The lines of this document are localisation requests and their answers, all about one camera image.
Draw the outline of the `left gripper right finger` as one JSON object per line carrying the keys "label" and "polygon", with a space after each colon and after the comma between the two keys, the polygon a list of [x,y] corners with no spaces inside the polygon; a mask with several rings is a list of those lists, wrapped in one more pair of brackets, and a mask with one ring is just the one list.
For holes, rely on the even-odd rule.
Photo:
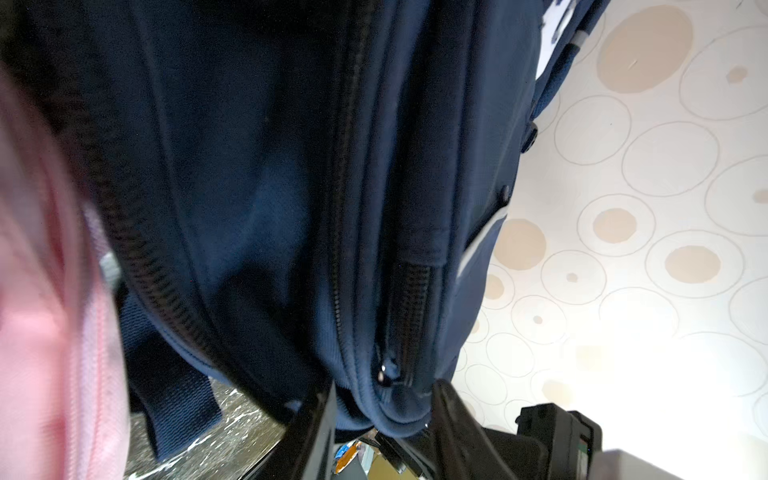
{"label": "left gripper right finger", "polygon": [[482,427],[452,384],[432,387],[432,419],[439,479],[538,479],[540,442]]}

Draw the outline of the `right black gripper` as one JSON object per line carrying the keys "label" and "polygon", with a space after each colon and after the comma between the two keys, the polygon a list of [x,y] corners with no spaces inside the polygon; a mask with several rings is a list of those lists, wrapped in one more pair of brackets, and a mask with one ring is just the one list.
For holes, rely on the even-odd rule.
{"label": "right black gripper", "polygon": [[515,433],[486,427],[491,444],[517,479],[585,480],[602,450],[602,429],[554,403],[524,407]]}

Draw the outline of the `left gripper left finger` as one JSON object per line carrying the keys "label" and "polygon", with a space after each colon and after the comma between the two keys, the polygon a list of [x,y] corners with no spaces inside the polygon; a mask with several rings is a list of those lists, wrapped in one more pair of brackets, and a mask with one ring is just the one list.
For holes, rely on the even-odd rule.
{"label": "left gripper left finger", "polygon": [[283,438],[242,479],[330,479],[336,414],[335,385],[325,379],[310,390]]}

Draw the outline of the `navy blue backpack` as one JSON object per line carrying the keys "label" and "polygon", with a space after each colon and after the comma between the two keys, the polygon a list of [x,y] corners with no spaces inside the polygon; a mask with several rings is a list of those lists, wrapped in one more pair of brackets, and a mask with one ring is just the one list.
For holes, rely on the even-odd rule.
{"label": "navy blue backpack", "polygon": [[452,376],[536,119],[603,1],[5,1],[1,62],[122,269],[159,459],[324,379],[408,437]]}

